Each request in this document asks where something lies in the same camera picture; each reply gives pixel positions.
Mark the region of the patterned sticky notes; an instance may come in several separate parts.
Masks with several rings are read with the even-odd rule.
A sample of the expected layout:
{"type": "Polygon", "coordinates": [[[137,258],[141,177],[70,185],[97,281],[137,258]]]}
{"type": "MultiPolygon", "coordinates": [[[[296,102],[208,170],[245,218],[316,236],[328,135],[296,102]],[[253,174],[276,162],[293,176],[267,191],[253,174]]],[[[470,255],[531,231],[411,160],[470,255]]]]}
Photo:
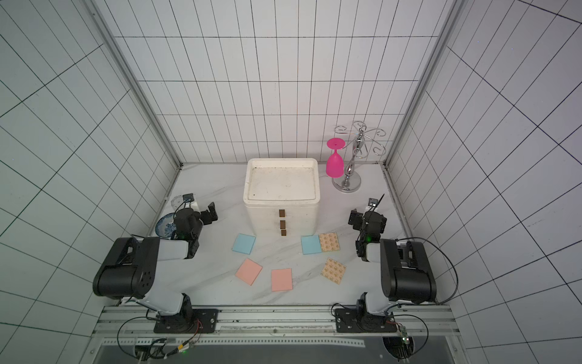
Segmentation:
{"type": "Polygon", "coordinates": [[[324,268],[321,271],[321,275],[323,277],[337,285],[341,284],[345,273],[345,265],[331,258],[326,260],[324,268]]]}
{"type": "Polygon", "coordinates": [[[318,235],[323,253],[334,252],[340,250],[339,238],[336,233],[325,233],[318,235]]]}

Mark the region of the white plastic drawer cabinet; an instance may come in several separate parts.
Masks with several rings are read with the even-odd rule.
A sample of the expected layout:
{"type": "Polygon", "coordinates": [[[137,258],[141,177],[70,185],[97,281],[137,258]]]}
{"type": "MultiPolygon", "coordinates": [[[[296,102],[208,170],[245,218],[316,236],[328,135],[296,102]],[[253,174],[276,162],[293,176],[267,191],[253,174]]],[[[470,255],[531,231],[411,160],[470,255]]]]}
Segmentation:
{"type": "Polygon", "coordinates": [[[314,235],[321,202],[318,163],[312,158],[251,159],[242,198],[256,236],[314,235]]]}

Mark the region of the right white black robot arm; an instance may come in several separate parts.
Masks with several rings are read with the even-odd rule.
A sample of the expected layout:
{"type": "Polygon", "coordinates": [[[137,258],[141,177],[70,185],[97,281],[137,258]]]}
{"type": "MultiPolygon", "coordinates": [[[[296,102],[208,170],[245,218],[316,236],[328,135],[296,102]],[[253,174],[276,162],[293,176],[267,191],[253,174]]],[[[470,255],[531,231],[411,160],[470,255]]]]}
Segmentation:
{"type": "Polygon", "coordinates": [[[385,239],[387,218],[368,210],[350,212],[348,225],[359,232],[357,256],[380,266],[380,287],[365,292],[356,303],[355,325],[362,332],[398,330],[390,311],[406,303],[436,303],[437,284],[423,243],[409,239],[385,239]]]}

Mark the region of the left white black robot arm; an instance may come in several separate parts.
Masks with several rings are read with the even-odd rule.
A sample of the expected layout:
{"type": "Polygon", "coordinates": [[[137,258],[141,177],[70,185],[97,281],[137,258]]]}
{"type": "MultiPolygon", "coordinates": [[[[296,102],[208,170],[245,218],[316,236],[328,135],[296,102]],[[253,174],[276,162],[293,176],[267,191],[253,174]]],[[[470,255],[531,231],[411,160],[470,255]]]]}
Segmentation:
{"type": "Polygon", "coordinates": [[[215,204],[197,211],[184,206],[172,214],[176,229],[168,239],[118,238],[98,269],[92,283],[95,295],[121,300],[127,297],[155,312],[156,334],[209,334],[218,320],[217,309],[194,309],[189,296],[172,291],[157,274],[160,262],[192,259],[202,228],[218,220],[215,204]]]}

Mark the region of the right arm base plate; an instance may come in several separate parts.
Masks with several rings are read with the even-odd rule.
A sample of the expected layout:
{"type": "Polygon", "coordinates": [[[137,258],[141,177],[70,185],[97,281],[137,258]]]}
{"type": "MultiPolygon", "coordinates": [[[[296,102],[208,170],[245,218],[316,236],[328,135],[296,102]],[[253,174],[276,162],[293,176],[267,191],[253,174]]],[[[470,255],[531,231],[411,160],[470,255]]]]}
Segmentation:
{"type": "Polygon", "coordinates": [[[332,316],[338,333],[396,333],[398,330],[396,324],[389,322],[387,318],[367,312],[361,313],[356,309],[335,307],[332,316]]]}

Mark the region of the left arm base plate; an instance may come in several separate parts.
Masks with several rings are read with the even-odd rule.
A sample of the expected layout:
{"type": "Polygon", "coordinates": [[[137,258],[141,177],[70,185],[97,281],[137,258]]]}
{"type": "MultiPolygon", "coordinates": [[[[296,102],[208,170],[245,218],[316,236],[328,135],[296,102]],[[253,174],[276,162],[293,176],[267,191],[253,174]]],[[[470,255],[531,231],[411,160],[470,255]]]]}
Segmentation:
{"type": "Polygon", "coordinates": [[[218,322],[217,309],[191,309],[176,315],[162,315],[158,318],[153,332],[156,334],[198,334],[214,333],[218,322]]]}

